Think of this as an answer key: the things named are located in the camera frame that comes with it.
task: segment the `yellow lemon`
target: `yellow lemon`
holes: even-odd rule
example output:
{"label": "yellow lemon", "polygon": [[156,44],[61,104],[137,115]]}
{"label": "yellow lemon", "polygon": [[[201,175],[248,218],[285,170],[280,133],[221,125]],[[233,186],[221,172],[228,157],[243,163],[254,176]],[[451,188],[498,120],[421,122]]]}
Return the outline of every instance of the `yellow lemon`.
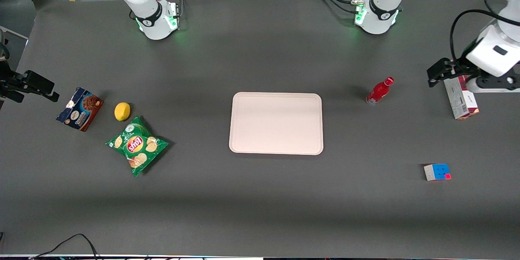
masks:
{"label": "yellow lemon", "polygon": [[130,116],[130,105],[127,103],[118,103],[115,106],[114,116],[118,121],[124,121]]}

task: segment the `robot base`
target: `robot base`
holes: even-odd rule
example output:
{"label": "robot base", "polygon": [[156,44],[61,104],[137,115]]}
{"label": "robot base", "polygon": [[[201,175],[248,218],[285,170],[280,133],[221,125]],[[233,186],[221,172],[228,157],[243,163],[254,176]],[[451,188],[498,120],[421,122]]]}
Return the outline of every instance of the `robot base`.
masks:
{"label": "robot base", "polygon": [[388,18],[386,20],[380,20],[377,15],[370,9],[368,6],[370,0],[357,0],[358,3],[363,3],[363,5],[358,5],[356,7],[356,18],[354,19],[354,24],[360,26],[365,32],[373,35],[380,35],[385,33],[390,26],[395,23],[395,19],[399,10],[396,10],[394,15],[388,14]]}
{"label": "robot base", "polygon": [[179,27],[177,4],[165,0],[158,0],[158,2],[162,6],[162,15],[153,26],[146,26],[136,19],[139,29],[152,40],[164,39]]}

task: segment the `gray tabletop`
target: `gray tabletop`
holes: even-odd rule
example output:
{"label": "gray tabletop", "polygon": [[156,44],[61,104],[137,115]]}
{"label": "gray tabletop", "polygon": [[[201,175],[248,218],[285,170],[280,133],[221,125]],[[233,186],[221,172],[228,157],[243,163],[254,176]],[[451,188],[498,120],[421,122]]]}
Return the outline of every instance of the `gray tabletop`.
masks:
{"label": "gray tabletop", "polygon": [[[444,86],[427,86],[451,22],[483,1],[403,6],[372,36],[322,0],[186,0],[182,29],[151,41],[124,2],[37,2],[19,71],[53,80],[61,99],[0,112],[0,253],[83,232],[102,254],[520,258],[518,95],[477,95],[481,113],[455,121]],[[462,19],[457,51],[488,21]],[[368,106],[388,75],[392,91]],[[77,86],[106,101],[87,132],[54,120]],[[239,91],[320,95],[323,153],[231,152]],[[121,101],[173,142],[137,178],[104,145],[126,125]],[[453,179],[427,182],[429,163]]]}

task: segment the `plastic tray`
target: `plastic tray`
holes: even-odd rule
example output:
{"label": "plastic tray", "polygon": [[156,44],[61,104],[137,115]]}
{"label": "plastic tray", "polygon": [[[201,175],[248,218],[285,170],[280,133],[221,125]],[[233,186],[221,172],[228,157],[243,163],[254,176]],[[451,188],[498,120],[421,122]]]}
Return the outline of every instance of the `plastic tray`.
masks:
{"label": "plastic tray", "polygon": [[317,155],[323,151],[321,98],[315,93],[238,92],[229,149],[237,153]]}

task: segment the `cardboard box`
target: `cardboard box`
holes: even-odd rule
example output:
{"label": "cardboard box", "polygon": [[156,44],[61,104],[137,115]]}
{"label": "cardboard box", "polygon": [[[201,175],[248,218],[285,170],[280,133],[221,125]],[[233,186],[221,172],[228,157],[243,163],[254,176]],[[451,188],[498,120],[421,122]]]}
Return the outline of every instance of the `cardboard box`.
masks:
{"label": "cardboard box", "polygon": [[466,78],[468,78],[468,75],[444,80],[451,110],[456,120],[465,120],[479,113],[475,95],[466,89]]}
{"label": "cardboard box", "polygon": [[56,119],[65,125],[85,132],[102,105],[102,99],[88,90],[78,87],[65,110]]}

